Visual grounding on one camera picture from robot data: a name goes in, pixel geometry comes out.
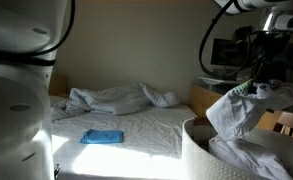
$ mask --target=white bed sheet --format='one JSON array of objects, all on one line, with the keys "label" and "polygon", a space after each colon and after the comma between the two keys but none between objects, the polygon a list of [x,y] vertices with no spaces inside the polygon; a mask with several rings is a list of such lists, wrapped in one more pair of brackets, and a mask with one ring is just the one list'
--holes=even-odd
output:
[{"label": "white bed sheet", "polygon": [[[182,124],[195,116],[184,105],[147,106],[128,115],[86,113],[55,121],[52,125],[54,163],[60,164],[61,174],[179,179]],[[122,130],[124,142],[80,144],[88,129]]]}]

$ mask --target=white cloth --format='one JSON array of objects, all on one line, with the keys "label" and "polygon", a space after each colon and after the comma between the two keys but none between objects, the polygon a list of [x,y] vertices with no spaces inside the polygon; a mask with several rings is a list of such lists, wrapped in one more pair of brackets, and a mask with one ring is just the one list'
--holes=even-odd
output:
[{"label": "white cloth", "polygon": [[266,109],[280,110],[293,105],[293,87],[260,84],[248,94],[250,82],[221,97],[206,115],[218,133],[209,142],[210,153],[233,166],[269,179],[292,179],[276,154],[242,138],[251,131]]},{"label": "white cloth", "polygon": [[293,87],[283,85],[273,90],[260,84],[256,92],[243,96],[231,90],[206,111],[224,140],[243,137],[256,126],[266,109],[280,110],[293,105]]},{"label": "white cloth", "polygon": [[217,135],[209,141],[209,152],[228,164],[267,179],[292,179],[279,158],[258,144],[242,139],[225,141]]},{"label": "white cloth", "polygon": [[152,103],[156,107],[170,107],[179,104],[172,93],[161,94],[146,84],[138,83],[114,87],[102,91],[71,89],[69,99],[62,106],[53,109],[52,118],[58,120],[94,111],[114,115],[134,113]]}]

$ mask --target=blue cloth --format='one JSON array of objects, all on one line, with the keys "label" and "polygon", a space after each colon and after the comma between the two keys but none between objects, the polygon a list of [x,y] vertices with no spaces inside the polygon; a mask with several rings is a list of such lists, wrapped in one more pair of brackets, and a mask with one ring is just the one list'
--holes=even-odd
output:
[{"label": "blue cloth", "polygon": [[80,140],[82,144],[109,144],[109,143],[121,143],[123,142],[123,131],[109,130],[98,131],[90,129],[84,133],[84,136]]}]

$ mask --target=white laundry basket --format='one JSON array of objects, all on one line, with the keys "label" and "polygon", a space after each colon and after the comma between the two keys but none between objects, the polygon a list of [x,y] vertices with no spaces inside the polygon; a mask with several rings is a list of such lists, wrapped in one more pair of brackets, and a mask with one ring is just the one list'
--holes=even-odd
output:
[{"label": "white laundry basket", "polygon": [[[194,126],[194,119],[183,124],[182,159],[184,179],[187,180],[228,180],[263,179],[249,172],[228,165],[209,154],[196,142],[207,140],[216,135],[211,126]],[[293,138],[276,132],[254,129],[246,140],[260,144],[281,159],[293,177]]]}]

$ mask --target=sunlight patch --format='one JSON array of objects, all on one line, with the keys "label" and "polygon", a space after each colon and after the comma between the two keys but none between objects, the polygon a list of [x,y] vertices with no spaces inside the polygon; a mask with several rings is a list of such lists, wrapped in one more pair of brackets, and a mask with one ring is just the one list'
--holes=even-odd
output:
[{"label": "sunlight patch", "polygon": [[57,149],[59,149],[68,140],[69,139],[67,139],[67,138],[52,135],[53,154],[57,151]]},{"label": "sunlight patch", "polygon": [[108,177],[179,179],[180,166],[181,160],[176,158],[93,144],[75,159],[73,171]]}]

